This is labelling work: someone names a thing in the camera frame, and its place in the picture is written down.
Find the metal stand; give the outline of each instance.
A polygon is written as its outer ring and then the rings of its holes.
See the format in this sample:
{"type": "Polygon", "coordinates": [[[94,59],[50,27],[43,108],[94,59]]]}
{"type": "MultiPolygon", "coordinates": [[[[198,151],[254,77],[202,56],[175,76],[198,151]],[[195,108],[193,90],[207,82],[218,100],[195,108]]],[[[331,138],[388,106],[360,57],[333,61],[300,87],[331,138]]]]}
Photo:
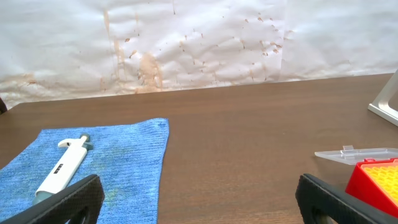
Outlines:
{"type": "Polygon", "coordinates": [[[393,74],[379,95],[369,104],[368,109],[380,117],[398,126],[398,111],[392,109],[388,102],[398,90],[398,70],[393,74]]]}

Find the blue towel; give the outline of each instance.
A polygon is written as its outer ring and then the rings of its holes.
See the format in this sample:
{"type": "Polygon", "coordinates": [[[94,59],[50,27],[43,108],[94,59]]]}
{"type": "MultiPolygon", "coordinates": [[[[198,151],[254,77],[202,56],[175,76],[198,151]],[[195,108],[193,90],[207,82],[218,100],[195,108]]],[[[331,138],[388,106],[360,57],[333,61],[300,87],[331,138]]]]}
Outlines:
{"type": "Polygon", "coordinates": [[[105,191],[98,223],[157,222],[163,155],[169,137],[167,119],[94,128],[42,130],[37,139],[0,170],[0,221],[32,206],[34,194],[64,149],[66,138],[88,133],[88,151],[69,185],[97,174],[105,191]]]}

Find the wooden table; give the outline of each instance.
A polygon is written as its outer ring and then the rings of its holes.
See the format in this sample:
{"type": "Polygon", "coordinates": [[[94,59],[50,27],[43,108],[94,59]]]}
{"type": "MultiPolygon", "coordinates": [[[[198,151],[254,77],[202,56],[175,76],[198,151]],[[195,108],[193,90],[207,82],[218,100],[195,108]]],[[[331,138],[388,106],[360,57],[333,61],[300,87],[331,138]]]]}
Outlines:
{"type": "Polygon", "coordinates": [[[163,117],[159,223],[302,223],[299,176],[343,189],[352,167],[315,151],[398,147],[367,106],[390,75],[23,103],[0,116],[0,167],[41,129],[163,117]]]}

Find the clear plastic lid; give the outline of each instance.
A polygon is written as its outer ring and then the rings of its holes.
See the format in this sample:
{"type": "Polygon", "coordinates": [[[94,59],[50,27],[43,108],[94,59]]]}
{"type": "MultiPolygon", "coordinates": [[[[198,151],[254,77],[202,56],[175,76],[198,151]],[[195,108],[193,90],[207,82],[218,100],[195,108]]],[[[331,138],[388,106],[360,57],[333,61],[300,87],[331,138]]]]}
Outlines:
{"type": "Polygon", "coordinates": [[[398,149],[354,149],[353,146],[343,146],[343,150],[340,151],[316,152],[315,155],[336,162],[355,165],[357,162],[363,162],[365,159],[381,161],[391,158],[398,158],[398,149]]]}

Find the white wall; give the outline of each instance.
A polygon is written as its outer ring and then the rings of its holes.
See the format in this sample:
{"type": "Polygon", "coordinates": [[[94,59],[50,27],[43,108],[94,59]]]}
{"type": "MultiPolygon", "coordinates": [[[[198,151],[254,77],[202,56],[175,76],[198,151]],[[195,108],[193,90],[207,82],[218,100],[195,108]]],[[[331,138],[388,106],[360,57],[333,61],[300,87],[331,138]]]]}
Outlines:
{"type": "Polygon", "coordinates": [[[59,100],[394,72],[398,2],[0,2],[0,97],[59,100]]]}

